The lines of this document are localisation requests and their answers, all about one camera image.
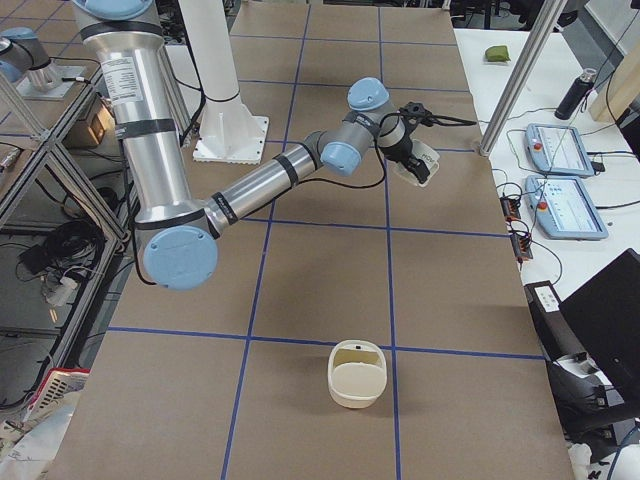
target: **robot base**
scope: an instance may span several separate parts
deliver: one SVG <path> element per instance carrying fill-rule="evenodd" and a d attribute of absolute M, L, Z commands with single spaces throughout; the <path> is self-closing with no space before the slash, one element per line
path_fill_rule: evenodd
<path fill-rule="evenodd" d="M 193 158 L 200 162 L 258 164 L 269 118 L 254 117 L 240 101 L 219 106 L 207 102 Z"/>
<path fill-rule="evenodd" d="M 79 77 L 85 71 L 85 67 L 71 66 L 71 65 L 56 65 L 56 68 L 60 74 L 60 77 Z M 18 84 L 17 90 L 22 95 L 22 98 L 26 100 L 64 100 L 64 97 L 69 93 L 71 87 L 76 85 L 75 82 L 62 82 L 57 87 L 52 88 L 46 92 L 37 90 L 28 77 L 22 79 Z"/>

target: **electronic device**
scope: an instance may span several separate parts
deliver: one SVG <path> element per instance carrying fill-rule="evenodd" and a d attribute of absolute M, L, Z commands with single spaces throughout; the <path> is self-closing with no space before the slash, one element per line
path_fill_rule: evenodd
<path fill-rule="evenodd" d="M 560 311 L 625 401 L 640 400 L 640 255 L 622 252 Z"/>
<path fill-rule="evenodd" d="M 609 236 L 579 177 L 530 175 L 525 188 L 529 207 L 549 238 L 601 240 Z"/>
<path fill-rule="evenodd" d="M 575 127 L 531 123 L 525 131 L 525 150 L 540 172 L 579 177 L 595 175 Z"/>

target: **silver cylinder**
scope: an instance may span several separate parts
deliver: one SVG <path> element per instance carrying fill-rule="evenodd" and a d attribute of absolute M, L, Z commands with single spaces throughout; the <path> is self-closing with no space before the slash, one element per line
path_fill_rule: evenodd
<path fill-rule="evenodd" d="M 283 156 L 289 160 L 300 180 L 316 171 L 311 155 L 302 146 L 296 145 L 283 153 Z M 287 171 L 278 160 L 273 159 L 248 173 L 220 194 L 237 218 L 243 218 L 291 187 Z M 209 221 L 218 233 L 222 233 L 222 230 L 230 226 L 229 219 L 215 200 L 209 200 L 207 207 Z"/>
<path fill-rule="evenodd" d="M 507 122 L 513 106 L 518 100 L 520 92 L 529 78 L 531 70 L 535 66 L 540 52 L 544 48 L 549 35 L 556 25 L 558 17 L 562 13 L 567 0 L 553 0 L 544 2 L 533 29 L 529 33 L 529 38 L 522 48 L 522 53 L 513 69 L 513 73 L 502 92 L 498 105 L 491 116 L 487 130 L 482 137 L 479 152 L 481 155 L 489 156 L 491 150 L 498 141 L 498 136 L 504 124 Z"/>
<path fill-rule="evenodd" d="M 131 71 L 137 76 L 140 98 L 114 102 L 118 124 L 172 118 L 158 56 L 163 46 L 162 37 L 144 32 L 109 32 L 91 36 L 85 44 L 96 52 L 103 64 L 112 99 L 118 98 L 117 86 L 110 82 L 117 82 L 118 77 L 110 80 L 105 65 L 122 59 L 132 62 Z M 140 196 L 138 223 L 161 221 L 202 208 L 192 199 L 176 132 L 125 138 L 123 143 Z"/>

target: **cardboard floor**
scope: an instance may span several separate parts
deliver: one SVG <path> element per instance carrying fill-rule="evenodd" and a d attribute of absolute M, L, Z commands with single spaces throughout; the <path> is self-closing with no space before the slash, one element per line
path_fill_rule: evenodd
<path fill-rule="evenodd" d="M 232 44 L 266 156 L 337 126 L 367 75 L 475 118 L 439 10 L 243 3 Z M 573 478 L 480 131 L 415 137 L 441 155 L 425 189 L 301 185 L 224 233 L 203 287 L 131 276 L 48 478 Z M 185 162 L 200 198 L 252 168 Z M 372 151 L 346 181 L 380 175 Z M 387 355 L 361 411 L 327 389 L 348 338 Z"/>

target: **grid line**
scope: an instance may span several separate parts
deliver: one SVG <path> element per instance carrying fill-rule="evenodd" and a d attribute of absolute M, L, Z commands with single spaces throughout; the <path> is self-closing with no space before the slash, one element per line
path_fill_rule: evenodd
<path fill-rule="evenodd" d="M 380 81 L 384 84 L 382 52 L 382 9 L 378 8 L 378 50 L 380 57 Z M 391 338 L 391 380 L 393 387 L 393 436 L 396 460 L 396 480 L 402 480 L 402 449 L 400 443 L 400 400 L 398 398 L 398 357 L 396 354 L 396 322 L 393 293 L 393 259 L 391 252 L 391 208 L 389 205 L 389 177 L 384 179 L 385 233 L 387 236 L 387 282 L 389 288 L 389 331 Z"/>
<path fill-rule="evenodd" d="M 289 128 L 291 126 L 291 117 L 293 115 L 293 106 L 295 104 L 295 98 L 296 98 L 296 86 L 297 86 L 297 82 L 300 76 L 300 65 L 302 63 L 302 56 L 304 53 L 304 43 L 305 43 L 305 37 L 307 35 L 307 29 L 309 27 L 309 18 L 311 16 L 311 8 L 307 7 L 307 18 L 305 21 L 305 26 L 304 26 L 304 34 L 303 34 L 303 38 L 302 38 L 302 42 L 300 42 L 300 53 L 298 55 L 298 65 L 296 67 L 296 76 L 295 76 L 295 84 L 293 86 L 292 92 L 291 92 L 291 103 L 289 105 L 289 112 L 288 112 L 288 116 L 287 116 L 287 125 L 285 127 L 285 133 L 284 133 L 284 145 L 286 145 L 288 136 L 289 136 Z M 222 465 L 222 472 L 220 473 L 220 479 L 221 480 L 226 480 L 227 478 L 227 472 L 229 469 L 229 461 L 231 458 L 231 449 L 233 447 L 233 436 L 235 434 L 235 426 L 236 426 L 236 421 L 238 418 L 238 410 L 240 408 L 240 399 L 242 396 L 242 386 L 244 383 L 244 377 L 245 377 L 245 373 L 246 373 L 246 366 L 247 366 L 247 360 L 249 357 L 249 350 L 251 347 L 251 340 L 252 340 L 252 334 L 253 334 L 253 325 L 255 322 L 255 318 L 256 318 L 256 313 L 257 313 L 257 309 L 258 309 L 258 300 L 260 297 L 260 289 L 262 286 L 262 278 L 263 278 L 263 274 L 264 274 L 264 266 L 266 264 L 266 259 L 267 259 L 267 253 L 269 250 L 269 240 L 270 240 L 270 236 L 271 236 L 271 228 L 273 226 L 273 214 L 275 212 L 275 208 L 276 208 L 276 202 L 272 202 L 271 203 L 271 209 L 269 212 L 269 220 L 267 222 L 267 231 L 265 234 L 265 239 L 264 239 L 264 245 L 263 245 L 263 249 L 262 249 L 262 258 L 260 259 L 260 268 L 258 269 L 258 278 L 256 280 L 256 291 L 253 297 L 253 304 L 251 307 L 251 318 L 249 320 L 249 327 L 247 329 L 247 338 L 245 340 L 245 346 L 244 346 L 244 352 L 243 352 L 243 356 L 242 356 L 242 364 L 240 366 L 240 373 L 239 373 L 239 377 L 238 377 L 238 385 L 236 388 L 236 396 L 235 396 L 235 400 L 234 400 L 234 405 L 233 405 L 233 412 L 231 415 L 231 423 L 229 425 L 229 435 L 227 437 L 227 446 L 225 449 L 225 454 L 224 454 L 224 462 Z"/>
<path fill-rule="evenodd" d="M 268 220 L 262 218 L 243 218 L 241 219 L 247 222 L 267 222 Z M 282 225 L 300 225 L 309 227 L 330 227 L 330 228 L 353 228 L 359 230 L 390 230 L 391 232 L 404 232 L 404 233 L 422 233 L 422 234 L 435 234 L 435 235 L 463 235 L 470 237 L 489 237 L 489 238 L 509 238 L 508 233 L 487 233 L 487 232 L 463 232 L 463 231 L 450 231 L 450 230 L 431 230 L 423 228 L 408 228 L 408 227 L 386 227 L 376 225 L 351 225 L 348 223 L 321 223 L 321 222 L 305 222 L 302 220 L 272 220 L 272 223 Z"/>
<path fill-rule="evenodd" d="M 286 337 L 267 337 L 264 335 L 239 335 L 233 333 L 217 333 L 217 332 L 198 332 L 194 330 L 168 330 L 162 328 L 143 328 L 143 327 L 124 327 L 124 326 L 109 326 L 107 328 L 109 332 L 121 332 L 121 333 L 139 333 L 149 335 L 168 335 L 168 336 L 182 336 L 182 337 L 201 337 L 201 338 L 215 338 L 220 340 L 241 340 L 251 342 L 264 342 L 264 343 L 284 343 L 292 345 L 317 345 L 323 347 L 334 347 L 338 342 L 330 340 L 313 340 L 303 338 L 286 338 Z M 391 351 L 391 345 L 378 345 L 382 350 Z M 477 350 L 455 350 L 449 348 L 427 348 L 427 347 L 411 347 L 396 345 L 395 350 L 397 352 L 409 352 L 409 353 L 426 353 L 435 355 L 453 355 L 453 356 L 465 356 L 465 357 L 484 357 L 484 358 L 506 358 L 514 360 L 544 360 L 542 355 L 532 355 L 526 353 L 505 353 L 505 352 L 482 352 Z"/>
<path fill-rule="evenodd" d="M 11 12 L 9 12 L 5 17 L 2 17 L 2 20 L 0 20 L 0 24 L 3 23 L 8 18 L 13 18 L 13 14 L 16 13 L 18 10 L 20 10 L 25 3 L 27 3 L 27 0 L 22 0 L 22 2 L 20 2 L 20 4 L 16 8 L 14 8 Z"/>
<path fill-rule="evenodd" d="M 266 83 L 273 85 L 293 85 L 303 87 L 337 87 L 337 88 L 349 88 L 351 85 L 347 84 L 332 84 L 332 83 L 313 83 L 313 82 L 287 82 L 284 80 L 261 80 L 259 78 L 244 78 L 238 79 L 238 83 Z M 447 93 L 471 93 L 470 90 L 459 90 L 452 88 L 428 88 L 428 87 L 387 87 L 387 90 L 415 90 L 417 92 L 447 92 Z"/>
<path fill-rule="evenodd" d="M 301 37 L 285 37 L 280 35 L 249 35 L 249 34 L 233 34 L 231 37 L 236 38 L 269 38 L 274 40 L 302 40 Z M 314 38 L 308 37 L 305 40 L 314 42 L 352 42 L 352 43 L 373 43 L 373 44 L 394 44 L 394 45 L 424 45 L 427 47 L 457 47 L 455 43 L 432 43 L 432 42 L 405 42 L 400 40 L 358 40 L 352 38 Z"/>

